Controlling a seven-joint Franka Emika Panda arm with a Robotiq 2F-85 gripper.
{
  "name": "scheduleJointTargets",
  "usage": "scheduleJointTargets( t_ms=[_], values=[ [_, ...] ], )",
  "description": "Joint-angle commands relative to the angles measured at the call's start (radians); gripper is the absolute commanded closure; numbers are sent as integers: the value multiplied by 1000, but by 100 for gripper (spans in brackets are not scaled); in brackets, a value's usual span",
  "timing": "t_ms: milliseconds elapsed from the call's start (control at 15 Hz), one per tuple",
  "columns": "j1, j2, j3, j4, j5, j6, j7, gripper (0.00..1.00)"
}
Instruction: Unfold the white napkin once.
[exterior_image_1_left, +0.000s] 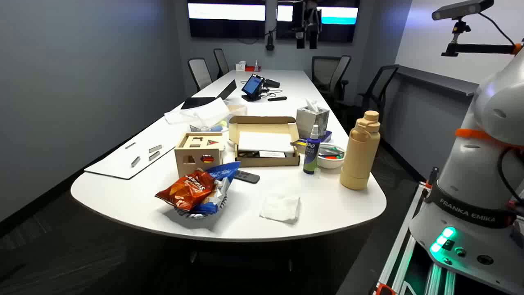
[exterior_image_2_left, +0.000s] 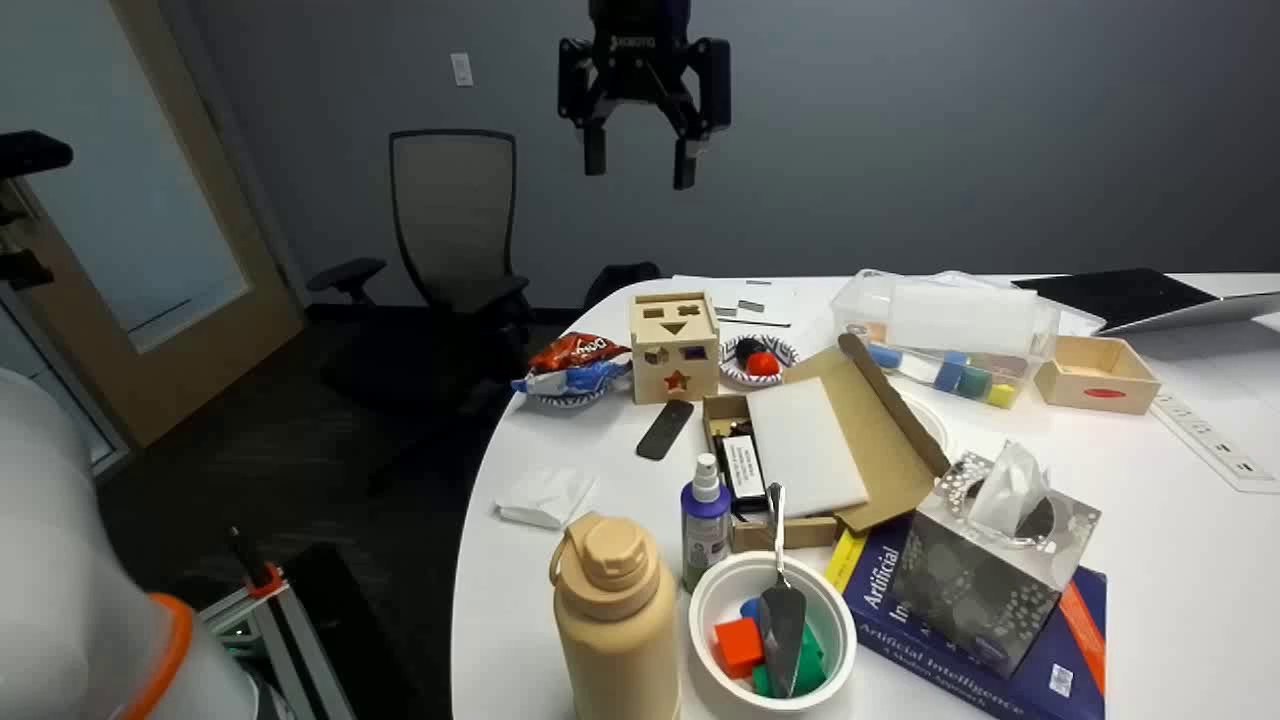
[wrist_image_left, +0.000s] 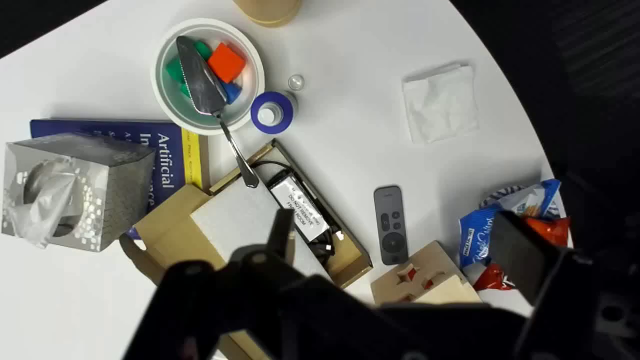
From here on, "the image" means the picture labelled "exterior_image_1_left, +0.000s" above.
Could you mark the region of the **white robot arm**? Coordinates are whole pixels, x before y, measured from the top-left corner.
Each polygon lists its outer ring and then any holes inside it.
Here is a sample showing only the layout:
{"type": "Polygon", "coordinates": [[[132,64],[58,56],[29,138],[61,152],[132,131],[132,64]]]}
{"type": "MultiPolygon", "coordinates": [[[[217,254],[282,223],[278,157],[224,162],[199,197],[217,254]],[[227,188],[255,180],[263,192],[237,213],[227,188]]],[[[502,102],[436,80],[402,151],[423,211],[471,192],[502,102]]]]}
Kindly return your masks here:
{"type": "Polygon", "coordinates": [[[524,293],[524,52],[482,84],[410,233],[430,259],[508,295],[524,293]]]}

